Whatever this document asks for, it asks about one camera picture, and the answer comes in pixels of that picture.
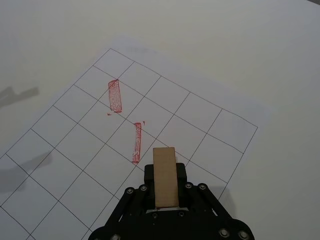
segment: red stamp mark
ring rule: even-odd
[[[140,162],[140,152],[141,152],[141,123],[136,122],[134,125],[135,125],[135,143],[134,143],[134,151],[132,154],[132,163],[138,164]]]
[[[110,108],[115,113],[122,112],[119,80],[112,80],[108,83]]]

